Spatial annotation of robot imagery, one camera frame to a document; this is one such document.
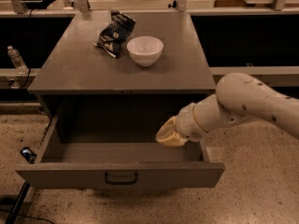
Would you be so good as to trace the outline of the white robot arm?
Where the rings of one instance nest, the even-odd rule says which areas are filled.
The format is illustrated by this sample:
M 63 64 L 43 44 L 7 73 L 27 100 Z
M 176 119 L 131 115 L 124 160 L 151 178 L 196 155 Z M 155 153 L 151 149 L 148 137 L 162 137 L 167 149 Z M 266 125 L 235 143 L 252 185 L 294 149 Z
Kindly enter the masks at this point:
M 156 141 L 167 147 L 181 147 L 202 140 L 215 129 L 234 127 L 255 118 L 299 138 L 298 99 L 281 94 L 250 75 L 231 73 L 219 80 L 214 94 L 181 108 L 157 132 Z

